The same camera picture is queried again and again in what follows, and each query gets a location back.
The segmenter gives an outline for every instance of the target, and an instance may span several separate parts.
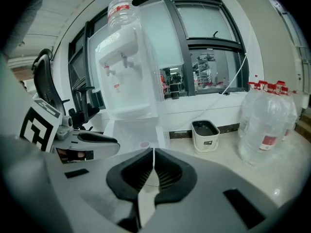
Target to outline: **chair backrest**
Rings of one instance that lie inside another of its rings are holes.
[[[66,111],[54,86],[50,58],[47,54],[43,54],[35,65],[34,83],[38,96],[65,116]]]

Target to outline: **ceiling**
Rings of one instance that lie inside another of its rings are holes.
[[[8,61],[10,68],[29,66],[44,48],[52,50],[65,23],[85,0],[43,0],[23,42]]]

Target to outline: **black office chair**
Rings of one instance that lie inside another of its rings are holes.
[[[66,111],[64,103],[69,100],[61,100],[57,90],[54,86],[50,59],[52,58],[52,52],[49,49],[44,49],[40,52],[35,59],[32,70],[34,71],[34,83],[38,96],[45,102],[59,110],[64,116]],[[72,108],[69,110],[69,116],[71,116],[73,128],[85,130],[84,123],[87,123],[98,112],[98,107],[92,107],[86,100],[86,93],[88,90],[94,89],[94,87],[80,87],[74,90],[74,92],[80,92],[82,100],[82,110],[75,112]]]

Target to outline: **white cable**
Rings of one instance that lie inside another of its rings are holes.
[[[250,40],[250,37],[251,37],[251,30],[252,30],[252,27],[251,27],[251,24],[250,24],[250,22],[249,22],[249,35],[248,35],[247,49],[246,49],[246,53],[245,53],[244,60],[243,60],[243,62],[242,62],[242,64],[241,64],[240,69],[237,71],[237,74],[234,76],[233,80],[230,82],[230,84],[229,84],[229,85],[227,86],[227,88],[222,92],[221,95],[223,95],[223,94],[227,91],[227,89],[232,85],[233,81],[236,79],[237,75],[239,74],[239,72],[241,71],[241,69],[242,69],[242,67],[243,67],[243,65],[244,65],[244,62],[245,62],[245,60],[246,60],[247,53],[248,53],[249,40]],[[220,101],[220,100],[223,99],[223,98],[224,98],[224,96],[217,97],[216,100],[215,100],[213,103],[211,103],[211,104],[209,105],[208,108],[206,108],[205,110],[203,110],[202,113],[200,113],[199,115],[193,117],[193,118],[190,120],[190,122],[193,121],[193,120],[195,120],[196,118],[202,116],[207,110],[209,110],[209,109],[211,108],[211,106],[215,105],[216,102]],[[183,126],[183,125],[185,125],[185,124],[188,123],[188,122],[189,122],[189,120],[187,120],[187,121],[185,121],[185,122],[183,122],[183,123],[181,123],[181,124],[179,124],[179,125],[177,125],[177,126],[174,126],[173,128],[170,128],[170,129],[168,129],[167,131],[173,131],[173,130],[175,130],[175,129],[177,129],[177,128]]]

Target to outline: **red and white label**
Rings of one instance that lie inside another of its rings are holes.
[[[116,92],[120,92],[120,85],[119,84],[115,84],[114,88],[115,88]]]
[[[120,11],[120,10],[129,10],[130,9],[130,4],[128,2],[121,2],[121,3],[118,3],[117,5],[111,7],[111,9],[109,10],[109,13],[108,13],[108,20],[109,18],[114,14],[116,13],[117,11]]]
[[[266,135],[264,137],[262,144],[261,144],[259,149],[263,150],[263,151],[269,151],[269,150],[273,149],[274,146],[276,145],[276,139],[277,139],[277,137]]]
[[[290,134],[290,132],[291,132],[291,130],[286,130],[286,132],[285,132],[285,134],[284,134],[284,136],[283,136],[282,141],[285,141],[285,140],[286,140],[286,138],[288,137],[288,135]]]

